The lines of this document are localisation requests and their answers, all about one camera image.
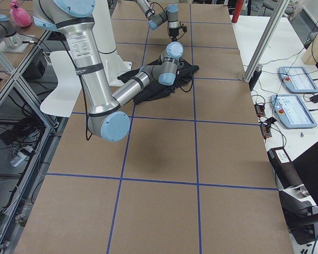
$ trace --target white table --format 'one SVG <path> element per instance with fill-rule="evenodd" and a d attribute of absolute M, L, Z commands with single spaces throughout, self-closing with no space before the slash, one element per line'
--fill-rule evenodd
<path fill-rule="evenodd" d="M 263 31 L 269 21 L 269 17 L 260 17 L 260 16 L 240 16 L 238 22 L 233 24 L 233 29 L 238 43 L 238 48 L 240 49 L 241 58 L 246 67 L 252 55 L 258 45 L 258 42 L 263 34 Z M 308 72 L 316 71 L 315 66 L 304 65 L 302 62 L 302 55 L 305 52 L 303 44 L 298 38 L 296 32 L 293 30 L 290 22 L 287 18 L 282 18 L 277 26 L 276 31 L 274 32 L 261 60 L 260 63 L 265 64 L 271 60 L 276 59 L 285 59 L 292 55 L 299 53 L 299 55 L 293 56 L 288 60 L 280 60 L 271 62 L 263 66 L 264 71 L 278 73 L 280 66 L 304 66 Z M 310 74 L 313 79 L 318 78 L 318 71 Z M 270 96 L 273 93 L 263 91 L 262 89 L 269 90 L 274 93 L 280 94 L 289 94 L 288 90 L 282 85 L 281 80 L 278 75 L 268 74 L 263 72 L 259 78 L 260 82 L 257 82 L 254 90 L 261 96 L 266 99 L 266 102 L 270 102 Z M 318 103 L 305 103 L 308 109 L 318 108 Z M 266 104 L 265 112 L 267 117 L 272 116 L 272 104 Z M 315 121 L 318 124 L 318 111 L 311 112 Z M 276 125 L 280 128 L 281 132 L 287 138 L 287 144 L 285 150 L 289 154 L 291 160 L 296 159 L 309 147 L 311 147 L 315 142 L 318 141 L 318 126 L 313 129 L 299 129 L 299 130 L 287 130 L 280 123 L 276 122 Z M 275 130 L 271 131 L 272 138 L 266 140 L 266 150 L 270 148 L 282 146 L 282 138 L 280 133 Z M 288 189 L 286 192 L 294 196 L 294 190 Z M 311 197 L 302 199 L 301 201 L 310 200 L 313 204 Z M 298 254 L 303 249 L 309 249 L 308 254 L 311 253 L 311 247 L 306 245 L 298 245 L 290 234 L 292 245 L 294 248 L 294 253 Z M 318 254 L 318 243 L 315 247 L 315 254 Z"/>

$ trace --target gray floor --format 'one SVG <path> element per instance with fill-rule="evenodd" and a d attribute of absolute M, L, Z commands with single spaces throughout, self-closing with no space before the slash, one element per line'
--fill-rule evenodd
<path fill-rule="evenodd" d="M 252 0 L 252 11 L 251 15 L 252 16 L 262 16 L 264 13 L 264 8 L 260 10 L 264 0 Z M 271 16 L 272 11 L 269 9 L 266 9 L 265 11 L 265 16 Z M 247 15 L 247 10 L 242 11 L 242 15 Z M 297 18 L 295 18 L 292 21 L 292 27 L 296 31 L 297 35 L 299 36 L 300 40 L 302 43 L 305 43 L 308 35 L 311 32 L 311 29 L 313 28 L 313 24 L 307 24 L 301 15 L 299 15 Z"/>

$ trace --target blue and white device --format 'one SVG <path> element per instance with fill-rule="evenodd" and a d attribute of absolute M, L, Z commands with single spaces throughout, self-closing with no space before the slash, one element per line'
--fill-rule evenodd
<path fill-rule="evenodd" d="M 287 129 L 309 129 L 317 126 L 299 95 L 272 95 L 275 115 Z"/>
<path fill-rule="evenodd" d="M 318 88 L 305 67 L 279 67 L 279 76 L 291 93 L 318 93 Z"/>

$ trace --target blue cable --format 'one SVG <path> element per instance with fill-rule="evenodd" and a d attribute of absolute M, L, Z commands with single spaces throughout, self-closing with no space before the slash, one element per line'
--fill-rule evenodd
<path fill-rule="evenodd" d="M 317 237 L 316 237 L 316 240 L 314 241 L 314 244 L 313 244 L 313 248 L 312 248 L 311 254 L 313 254 L 313 253 L 314 253 L 314 248 L 316 247 L 317 242 L 318 242 L 318 235 L 317 235 Z"/>

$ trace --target red cylinder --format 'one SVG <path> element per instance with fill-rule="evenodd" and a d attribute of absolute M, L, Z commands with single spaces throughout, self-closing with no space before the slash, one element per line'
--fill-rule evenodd
<path fill-rule="evenodd" d="M 239 19 L 240 12 L 242 11 L 242 7 L 244 5 L 244 0 L 238 0 L 235 5 L 235 10 L 232 17 L 232 23 L 237 23 Z"/>

